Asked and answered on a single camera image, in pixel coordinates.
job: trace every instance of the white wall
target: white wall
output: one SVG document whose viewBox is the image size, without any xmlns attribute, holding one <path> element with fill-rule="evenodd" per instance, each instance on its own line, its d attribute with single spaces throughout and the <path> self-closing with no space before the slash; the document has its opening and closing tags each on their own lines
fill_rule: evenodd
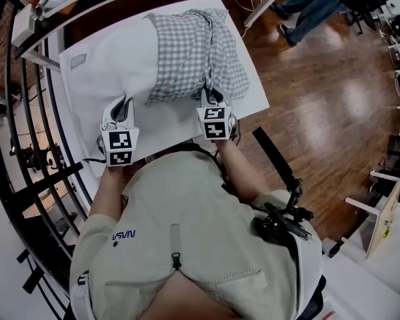
<svg viewBox="0 0 400 320">
<path fill-rule="evenodd" d="M 23 250 L 24 246 L 0 202 L 0 320 L 56 320 L 38 288 L 31 295 L 22 289 L 31 274 L 27 262 L 19 264 L 16 260 Z M 63 316 L 63 311 L 44 285 L 43 289 Z M 61 299 L 65 305 L 68 304 L 65 297 Z"/>
</svg>

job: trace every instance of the wooden floor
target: wooden floor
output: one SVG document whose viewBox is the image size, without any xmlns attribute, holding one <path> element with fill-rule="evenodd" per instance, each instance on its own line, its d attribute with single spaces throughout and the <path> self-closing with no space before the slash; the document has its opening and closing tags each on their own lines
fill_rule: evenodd
<svg viewBox="0 0 400 320">
<path fill-rule="evenodd" d="M 179 0 L 122 0 L 72 24 L 67 42 L 174 1 Z M 243 32 L 249 12 L 234 0 L 223 2 Z M 250 0 L 239 2 L 250 5 Z M 338 15 L 289 48 L 275 30 L 278 22 L 266 11 L 243 39 L 271 107 L 242 120 L 239 146 L 270 186 L 282 188 L 251 134 L 262 127 L 304 181 L 300 205 L 315 213 L 319 235 L 338 240 L 359 216 L 344 198 L 367 198 L 369 172 L 377 168 L 389 135 L 399 127 L 399 116 L 391 108 L 398 102 L 394 72 L 379 35 L 365 25 L 365 34 L 358 36 L 357 28 L 348 27 Z"/>
</svg>

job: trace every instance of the seated person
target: seated person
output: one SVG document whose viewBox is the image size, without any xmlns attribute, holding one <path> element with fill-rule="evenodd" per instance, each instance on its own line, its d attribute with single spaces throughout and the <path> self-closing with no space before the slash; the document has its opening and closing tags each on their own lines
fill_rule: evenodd
<svg viewBox="0 0 400 320">
<path fill-rule="evenodd" d="M 295 318 L 295 260 L 252 234 L 246 205 L 277 207 L 278 197 L 232 141 L 216 144 L 237 197 L 198 151 L 156 159 L 127 186 L 130 167 L 105 169 L 71 262 L 75 314 L 86 295 L 76 290 L 89 286 L 79 320 Z"/>
<path fill-rule="evenodd" d="M 373 0 L 287 0 L 270 9 L 283 20 L 287 20 L 292 14 L 301 12 L 295 28 L 288 28 L 284 24 L 277 26 L 277 31 L 284 37 L 287 43 L 294 47 L 314 28 L 319 26 L 330 16 L 337 13 L 356 11 L 362 14 L 368 11 L 368 4 Z"/>
</svg>

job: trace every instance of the sneaker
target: sneaker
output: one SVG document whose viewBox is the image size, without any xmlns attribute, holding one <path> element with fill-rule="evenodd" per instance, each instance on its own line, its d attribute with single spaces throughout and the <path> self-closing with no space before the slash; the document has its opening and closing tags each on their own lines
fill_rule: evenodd
<svg viewBox="0 0 400 320">
<path fill-rule="evenodd" d="M 289 44 L 290 47 L 294 47 L 296 44 L 290 40 L 289 36 L 287 35 L 287 26 L 283 24 L 278 24 L 277 26 L 277 32 L 282 36 L 284 39 L 286 39 L 287 43 Z"/>
<path fill-rule="evenodd" d="M 280 8 L 278 8 L 278 6 L 275 3 L 270 4 L 269 8 L 283 20 L 288 20 L 288 18 L 290 17 L 290 15 L 280 10 Z"/>
</svg>

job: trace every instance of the checkered cloth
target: checkered cloth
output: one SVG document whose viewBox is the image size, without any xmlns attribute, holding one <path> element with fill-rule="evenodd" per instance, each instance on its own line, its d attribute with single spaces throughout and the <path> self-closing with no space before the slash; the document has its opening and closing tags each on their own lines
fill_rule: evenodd
<svg viewBox="0 0 400 320">
<path fill-rule="evenodd" d="M 202 87 L 220 87 L 233 99 L 245 96 L 250 82 L 237 57 L 223 9 L 191 9 L 180 15 L 146 16 L 157 30 L 157 82 L 147 105 L 181 97 L 200 98 Z"/>
</svg>

